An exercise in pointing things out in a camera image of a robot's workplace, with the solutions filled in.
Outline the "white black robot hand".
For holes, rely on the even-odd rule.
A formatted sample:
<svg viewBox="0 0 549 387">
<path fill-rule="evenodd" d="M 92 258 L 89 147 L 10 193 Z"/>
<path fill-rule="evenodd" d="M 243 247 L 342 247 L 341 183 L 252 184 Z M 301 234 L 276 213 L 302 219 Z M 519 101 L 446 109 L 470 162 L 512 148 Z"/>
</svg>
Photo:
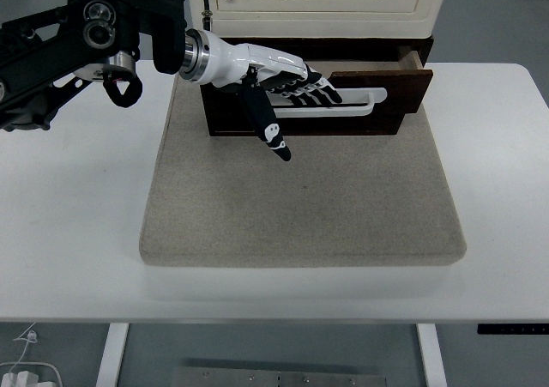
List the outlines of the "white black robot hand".
<svg viewBox="0 0 549 387">
<path fill-rule="evenodd" d="M 279 95 L 297 107 L 342 102 L 328 79 L 301 57 L 260 45 L 230 45 L 210 32 L 205 37 L 210 54 L 199 82 L 235 93 L 258 138 L 284 161 L 291 159 L 291 151 L 268 96 Z"/>
</svg>

